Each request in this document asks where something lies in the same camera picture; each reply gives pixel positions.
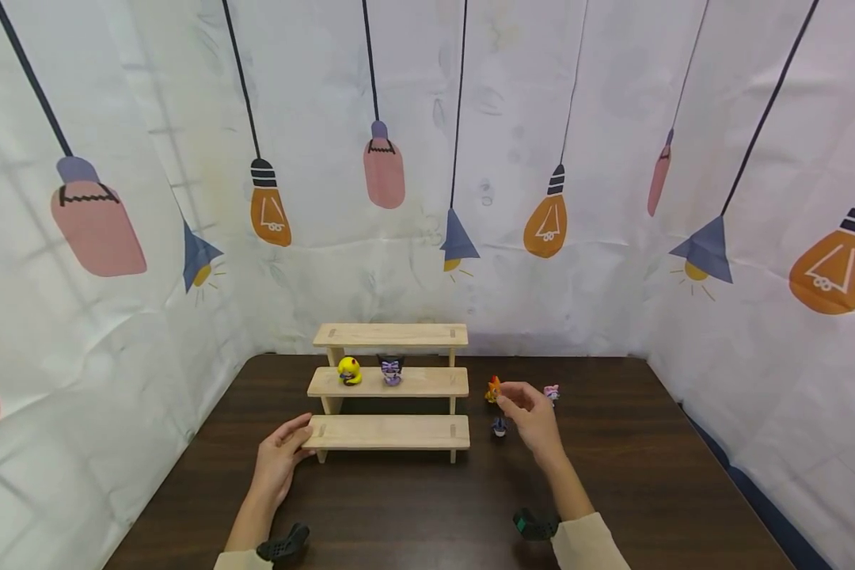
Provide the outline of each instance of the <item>beige sleeve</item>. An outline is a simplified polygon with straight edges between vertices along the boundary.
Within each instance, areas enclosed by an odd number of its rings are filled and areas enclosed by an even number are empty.
[[[218,555],[214,570],[272,570],[272,562],[266,562],[252,550],[223,552]]]
[[[598,512],[561,522],[551,544],[560,570],[630,570]]]

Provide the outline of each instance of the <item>table surface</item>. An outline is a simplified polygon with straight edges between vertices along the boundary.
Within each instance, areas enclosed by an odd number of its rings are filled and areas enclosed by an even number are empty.
[[[361,358],[369,366],[372,359]],[[292,416],[321,413],[306,391],[324,361],[248,361],[105,568],[211,569],[251,480],[258,443]],[[457,412],[469,415],[471,449],[460,451],[455,465],[445,451],[331,451],[324,465],[302,463],[273,523],[276,536],[294,522],[311,528],[309,547],[291,568],[557,568],[551,545],[523,541],[511,521],[521,506],[537,515],[554,510],[515,428],[503,439],[490,432],[494,410],[483,394],[498,374],[539,388],[560,384],[565,449],[633,570],[792,570],[645,361],[464,356],[457,364],[469,368],[470,395]],[[443,398],[354,398],[343,407],[447,412]]]

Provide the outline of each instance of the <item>person's left hand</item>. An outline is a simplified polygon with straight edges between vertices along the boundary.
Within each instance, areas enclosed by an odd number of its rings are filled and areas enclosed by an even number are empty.
[[[307,425],[311,415],[302,414],[286,421],[262,440],[257,450],[256,468],[248,494],[258,500],[265,500],[273,510],[285,500],[295,475],[295,466],[304,458],[316,454],[314,450],[301,449],[301,445],[313,432],[313,428]]]

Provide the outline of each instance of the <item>shelf plank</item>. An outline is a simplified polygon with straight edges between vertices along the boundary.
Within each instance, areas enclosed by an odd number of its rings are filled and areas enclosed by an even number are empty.
[[[307,450],[468,450],[468,416],[313,416]]]
[[[326,323],[314,347],[456,348],[469,344],[462,324]]]
[[[307,388],[310,397],[467,397],[465,368],[403,367],[402,383],[387,386],[378,367],[361,367],[361,383],[346,386],[336,368],[319,367]]]

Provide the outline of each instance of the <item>black cord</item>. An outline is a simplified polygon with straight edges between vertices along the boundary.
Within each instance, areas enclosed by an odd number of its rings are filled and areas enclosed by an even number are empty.
[[[231,36],[231,48],[234,49],[234,62],[237,64],[237,74],[241,77],[241,91],[244,92],[244,104],[247,104],[247,119],[251,121],[251,136],[253,137],[253,149],[260,158],[260,142],[256,138],[256,125],[253,124],[253,109],[251,109],[251,96],[247,93],[247,82],[244,80],[244,67],[241,65],[241,54],[238,53],[238,38],[234,36],[234,24],[231,24],[231,12],[228,10],[228,0],[222,0],[222,8],[225,10],[225,21],[228,22],[228,35]]]
[[[808,29],[808,24],[811,23],[811,17],[814,14],[814,10],[817,8],[818,2],[819,0],[811,2],[811,9],[807,11],[804,23],[801,24],[801,30],[799,30],[798,36],[795,37],[795,43],[792,45],[792,51],[788,53],[785,65],[782,66],[782,73],[780,73],[779,82],[776,82],[776,89],[772,90],[772,95],[769,96],[767,108],[763,109],[763,116],[760,116],[760,122],[757,124],[757,131],[754,131],[754,136],[750,138],[750,144],[747,145],[744,160],[741,161],[741,166],[738,168],[738,175],[735,176],[734,184],[731,186],[731,192],[728,193],[728,198],[725,200],[725,205],[722,206],[722,212],[720,215],[725,215],[725,211],[728,209],[728,205],[732,202],[732,197],[735,195],[735,190],[738,190],[738,182],[741,181],[741,174],[744,174],[744,168],[747,166],[747,160],[751,157],[751,151],[753,151],[754,145],[757,143],[757,137],[760,134],[760,130],[763,128],[763,124],[767,120],[767,116],[770,114],[770,109],[772,108],[773,103],[776,102],[776,96],[779,95],[779,92],[782,89],[782,84],[785,82],[785,75],[789,72],[789,66],[792,65],[792,60],[795,59],[795,52],[798,51],[801,38],[804,37],[804,32]]]
[[[29,85],[32,86],[34,95],[38,97],[38,102],[41,103],[41,108],[44,110],[44,115],[47,116],[47,121],[51,124],[51,129],[54,131],[54,136],[57,138],[57,143],[60,143],[60,148],[63,149],[63,154],[73,156],[73,151],[70,150],[70,145],[67,143],[67,137],[63,136],[63,131],[60,130],[60,123],[57,122],[54,110],[51,109],[51,104],[48,103],[48,97],[44,95],[44,90],[41,89],[41,84],[38,83],[38,78],[34,77],[32,64],[29,62],[23,49],[23,44],[19,42],[19,36],[16,36],[16,31],[13,29],[13,24],[10,18],[6,16],[6,10],[3,9],[3,4],[0,1],[0,23],[3,26],[3,31],[6,32],[6,37],[9,38],[9,43],[13,45],[13,51],[16,52],[16,59],[19,60],[19,65],[23,67],[25,77],[29,80]]]
[[[371,94],[374,96],[374,120],[380,120],[380,109],[376,106],[376,78],[374,77],[374,48],[370,43],[370,19],[367,18],[367,0],[361,0],[365,12],[365,37],[367,38],[367,65],[371,70]]]
[[[709,10],[709,0],[703,6],[703,16],[700,17],[700,26],[697,28],[697,37],[693,38],[693,47],[690,50],[690,59],[687,60],[687,71],[684,72],[684,82],[681,83],[681,93],[678,95],[678,107],[674,108],[674,119],[671,120],[671,127],[675,127],[675,122],[678,121],[678,112],[681,109],[681,101],[684,101],[684,88],[687,86],[687,76],[690,76],[690,67],[694,62],[694,54],[697,53],[697,44],[700,41],[700,32],[703,31],[703,23],[707,21],[707,10]]]
[[[466,69],[466,22],[469,20],[469,0],[462,8],[462,56],[459,59],[459,97],[456,102],[456,138],[453,142],[453,182],[450,185],[450,209],[453,209],[453,196],[456,194],[456,161],[459,157],[459,112],[462,111],[462,77]]]
[[[567,107],[567,124],[564,126],[564,144],[560,145],[560,163],[564,164],[564,151],[567,150],[567,131],[570,131],[570,115],[573,113],[573,97],[576,95],[576,83],[580,78],[580,55],[583,54],[583,38],[586,35],[586,14],[589,13],[589,2],[583,6],[583,25],[579,28],[579,49],[576,52],[576,71],[573,72],[573,90],[570,92],[570,105]]]

